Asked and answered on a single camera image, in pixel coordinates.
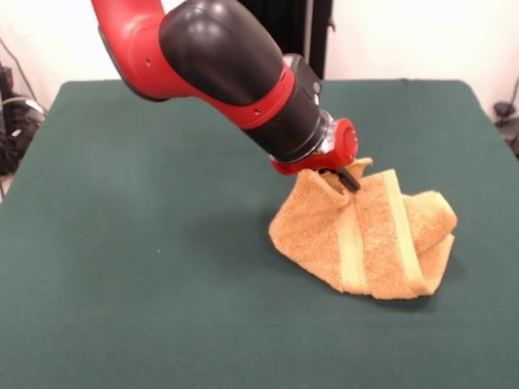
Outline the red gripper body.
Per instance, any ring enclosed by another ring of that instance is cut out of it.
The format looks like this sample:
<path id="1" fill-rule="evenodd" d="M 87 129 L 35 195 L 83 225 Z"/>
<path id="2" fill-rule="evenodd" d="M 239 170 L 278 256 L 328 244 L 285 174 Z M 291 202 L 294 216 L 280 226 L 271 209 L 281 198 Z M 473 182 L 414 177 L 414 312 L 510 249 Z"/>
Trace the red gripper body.
<path id="1" fill-rule="evenodd" d="M 315 151 L 294 163 L 282 163 L 270 157 L 272 166 L 284 175 L 304 169 L 339 169 L 351 165 L 358 152 L 358 136 L 353 123 L 347 118 L 335 121 Z"/>

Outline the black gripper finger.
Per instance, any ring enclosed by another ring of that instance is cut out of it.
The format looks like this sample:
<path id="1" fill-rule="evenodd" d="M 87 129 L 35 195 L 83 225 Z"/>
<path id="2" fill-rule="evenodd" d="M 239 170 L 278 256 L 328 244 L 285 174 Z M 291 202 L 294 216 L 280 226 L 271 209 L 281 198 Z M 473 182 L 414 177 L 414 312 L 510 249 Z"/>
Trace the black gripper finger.
<path id="1" fill-rule="evenodd" d="M 347 190 L 360 190 L 360 183 L 346 168 L 337 168 L 336 175 Z"/>

